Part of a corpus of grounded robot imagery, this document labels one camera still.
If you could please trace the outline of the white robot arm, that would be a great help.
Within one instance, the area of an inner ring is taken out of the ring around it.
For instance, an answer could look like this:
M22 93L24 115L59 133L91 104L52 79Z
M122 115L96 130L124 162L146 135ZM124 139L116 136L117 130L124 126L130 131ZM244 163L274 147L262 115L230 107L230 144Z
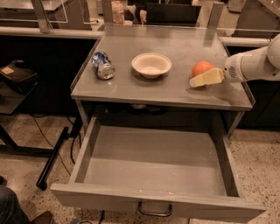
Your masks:
M190 78L192 88L219 84L265 80L280 81L280 34L268 46L237 53L226 59L222 69L213 67Z

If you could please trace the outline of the background person's hand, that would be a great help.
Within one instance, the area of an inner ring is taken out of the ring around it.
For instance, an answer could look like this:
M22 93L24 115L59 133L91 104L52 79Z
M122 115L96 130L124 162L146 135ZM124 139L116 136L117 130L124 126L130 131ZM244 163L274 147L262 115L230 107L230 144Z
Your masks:
M147 11L146 10L140 10L139 12L141 24L145 25L147 23Z

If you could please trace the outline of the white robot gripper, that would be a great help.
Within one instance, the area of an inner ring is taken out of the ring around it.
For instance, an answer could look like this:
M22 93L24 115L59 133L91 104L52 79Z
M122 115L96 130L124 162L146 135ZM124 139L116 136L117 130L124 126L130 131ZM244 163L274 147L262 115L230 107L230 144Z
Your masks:
M189 80L192 88L219 84L225 79L229 82L245 82L247 79L242 72L242 56L232 55L224 63L224 74L218 67L209 69Z

